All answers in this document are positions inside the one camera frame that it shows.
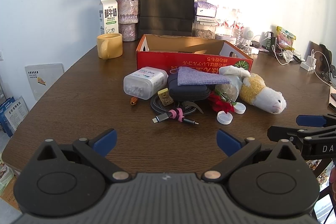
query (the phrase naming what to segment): stuffed animal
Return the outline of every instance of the stuffed animal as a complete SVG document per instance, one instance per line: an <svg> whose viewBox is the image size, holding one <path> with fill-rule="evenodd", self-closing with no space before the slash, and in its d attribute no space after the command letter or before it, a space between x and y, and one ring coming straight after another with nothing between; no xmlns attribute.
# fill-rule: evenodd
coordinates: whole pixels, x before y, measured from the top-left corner
<svg viewBox="0 0 336 224"><path fill-rule="evenodd" d="M250 105L273 114L280 114L286 107L281 92L266 87L263 78L255 73L244 78L239 96Z"/></svg>

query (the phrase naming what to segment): yellow mug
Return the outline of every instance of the yellow mug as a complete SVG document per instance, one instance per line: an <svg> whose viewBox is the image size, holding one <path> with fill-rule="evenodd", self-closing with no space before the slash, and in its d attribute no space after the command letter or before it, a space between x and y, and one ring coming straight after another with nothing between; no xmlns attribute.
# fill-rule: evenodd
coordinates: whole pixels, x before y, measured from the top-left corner
<svg viewBox="0 0 336 224"><path fill-rule="evenodd" d="M120 33L107 33L97 37L98 57L116 58L123 54L123 39Z"/></svg>

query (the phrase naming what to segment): plush toy nose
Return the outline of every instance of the plush toy nose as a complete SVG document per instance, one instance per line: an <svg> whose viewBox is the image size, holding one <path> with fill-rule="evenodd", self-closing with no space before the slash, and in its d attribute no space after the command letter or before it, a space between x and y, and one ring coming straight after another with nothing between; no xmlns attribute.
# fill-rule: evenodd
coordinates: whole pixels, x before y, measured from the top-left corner
<svg viewBox="0 0 336 224"><path fill-rule="evenodd" d="M279 113L281 111L281 108L282 108L282 103L281 101L280 102L276 102L274 105L273 105L273 112L274 113Z"/></svg>

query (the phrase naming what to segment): mug handle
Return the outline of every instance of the mug handle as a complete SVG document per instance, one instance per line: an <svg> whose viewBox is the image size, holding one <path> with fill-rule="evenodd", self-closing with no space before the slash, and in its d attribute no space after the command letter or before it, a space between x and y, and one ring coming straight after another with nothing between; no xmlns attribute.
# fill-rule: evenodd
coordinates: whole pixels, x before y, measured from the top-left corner
<svg viewBox="0 0 336 224"><path fill-rule="evenodd" d="M108 59L109 58L109 54L107 52L107 47L108 47L109 41L108 40L104 40L103 43L100 46L100 55L102 59Z"/></svg>

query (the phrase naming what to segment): blue gripper pad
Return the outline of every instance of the blue gripper pad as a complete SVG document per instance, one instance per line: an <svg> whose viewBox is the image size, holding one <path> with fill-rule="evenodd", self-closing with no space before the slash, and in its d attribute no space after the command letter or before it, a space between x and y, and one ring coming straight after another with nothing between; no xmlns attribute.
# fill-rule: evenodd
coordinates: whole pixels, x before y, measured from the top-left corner
<svg viewBox="0 0 336 224"><path fill-rule="evenodd" d="M92 147L99 155L105 157L117 144L117 132L110 131L105 136L96 141Z"/></svg>
<svg viewBox="0 0 336 224"><path fill-rule="evenodd" d="M217 131L216 140L218 147L223 150L223 152L228 157L230 157L242 148L242 145L239 141L237 141L233 136L220 129Z"/></svg>
<svg viewBox="0 0 336 224"><path fill-rule="evenodd" d="M296 123L304 127L323 127L327 124L327 120L320 115L298 115Z"/></svg>

